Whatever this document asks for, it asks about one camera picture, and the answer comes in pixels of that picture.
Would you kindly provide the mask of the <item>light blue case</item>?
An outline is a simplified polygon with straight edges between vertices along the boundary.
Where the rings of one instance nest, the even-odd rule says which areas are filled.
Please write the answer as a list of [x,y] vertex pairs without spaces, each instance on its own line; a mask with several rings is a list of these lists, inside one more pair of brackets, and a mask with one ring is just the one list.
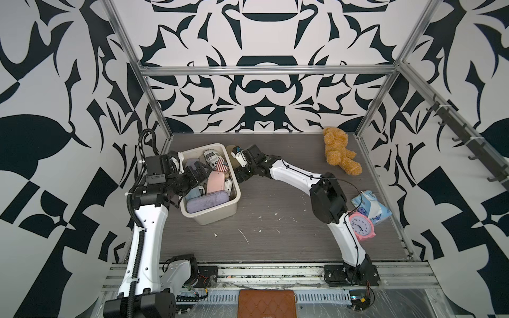
[[185,196],[186,201],[193,200],[194,198],[200,197],[204,194],[204,188],[202,186],[197,186],[191,189],[188,194]]

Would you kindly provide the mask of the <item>purple case horizontal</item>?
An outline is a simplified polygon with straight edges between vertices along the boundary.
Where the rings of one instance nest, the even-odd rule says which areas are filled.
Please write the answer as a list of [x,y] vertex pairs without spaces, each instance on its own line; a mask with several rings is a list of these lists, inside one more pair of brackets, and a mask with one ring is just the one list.
[[196,170],[197,169],[197,166],[196,166],[197,163],[200,163],[200,159],[198,159],[198,158],[189,158],[186,161],[186,163],[185,163],[185,167],[186,168],[190,167],[191,169]]

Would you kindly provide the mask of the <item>purple case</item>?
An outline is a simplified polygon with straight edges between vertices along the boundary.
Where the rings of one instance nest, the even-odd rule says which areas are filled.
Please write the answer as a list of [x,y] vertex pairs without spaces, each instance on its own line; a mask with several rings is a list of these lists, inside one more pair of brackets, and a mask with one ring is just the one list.
[[228,201],[228,193],[226,191],[218,191],[189,200],[186,204],[186,209],[188,213],[192,214],[225,204]]

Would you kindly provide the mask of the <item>newspaper print case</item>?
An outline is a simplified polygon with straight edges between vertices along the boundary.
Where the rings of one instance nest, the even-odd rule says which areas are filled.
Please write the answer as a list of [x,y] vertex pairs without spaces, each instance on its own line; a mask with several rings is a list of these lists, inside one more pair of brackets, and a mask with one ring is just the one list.
[[217,172],[229,172],[229,166],[223,156],[217,151],[207,148],[204,151],[204,159],[208,165]]

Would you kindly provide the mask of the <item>pink case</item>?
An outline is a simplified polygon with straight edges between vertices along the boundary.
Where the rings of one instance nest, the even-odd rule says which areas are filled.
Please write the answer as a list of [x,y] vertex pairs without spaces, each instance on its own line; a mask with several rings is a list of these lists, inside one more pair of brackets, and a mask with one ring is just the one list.
[[212,171],[208,177],[206,185],[207,194],[224,191],[225,173]]

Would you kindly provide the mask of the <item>cream plastic storage box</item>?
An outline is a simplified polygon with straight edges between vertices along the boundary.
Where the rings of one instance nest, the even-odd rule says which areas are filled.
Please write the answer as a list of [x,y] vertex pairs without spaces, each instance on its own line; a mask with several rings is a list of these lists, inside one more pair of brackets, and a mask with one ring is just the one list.
[[225,146],[220,143],[209,144],[184,151],[182,156],[187,168],[197,163],[213,166],[205,181],[180,202],[183,216],[193,219],[199,225],[208,225],[236,214],[241,190]]

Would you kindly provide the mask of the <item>tan fabric case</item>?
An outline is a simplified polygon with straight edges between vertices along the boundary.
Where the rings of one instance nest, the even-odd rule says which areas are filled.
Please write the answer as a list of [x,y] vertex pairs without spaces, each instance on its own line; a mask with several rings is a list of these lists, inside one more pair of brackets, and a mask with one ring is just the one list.
[[230,160],[235,159],[234,151],[236,150],[237,146],[234,144],[230,144],[226,146],[227,155],[229,156]]

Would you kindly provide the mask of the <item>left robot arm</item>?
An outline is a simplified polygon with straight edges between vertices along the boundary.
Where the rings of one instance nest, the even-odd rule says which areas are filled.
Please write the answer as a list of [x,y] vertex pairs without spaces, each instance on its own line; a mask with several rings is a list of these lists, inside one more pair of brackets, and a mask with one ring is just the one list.
[[116,299],[105,302],[104,317],[175,317],[176,293],[198,270],[189,254],[170,261],[160,274],[160,252],[172,198],[184,198],[209,177],[211,167],[186,166],[179,152],[143,156],[140,162],[141,172],[126,194],[134,222],[129,261]]

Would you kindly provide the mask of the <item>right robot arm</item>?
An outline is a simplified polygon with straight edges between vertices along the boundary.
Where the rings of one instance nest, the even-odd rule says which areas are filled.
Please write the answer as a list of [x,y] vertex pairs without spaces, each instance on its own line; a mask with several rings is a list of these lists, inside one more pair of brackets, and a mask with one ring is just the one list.
[[331,173],[315,174],[293,166],[279,156],[261,152],[256,145],[233,147],[231,155],[239,164],[235,169],[238,182],[253,176],[284,182],[309,195],[314,216],[326,224],[341,251],[342,264],[324,267],[329,286],[367,286],[380,284],[380,276],[370,256],[355,235],[347,210],[347,198],[339,180]]

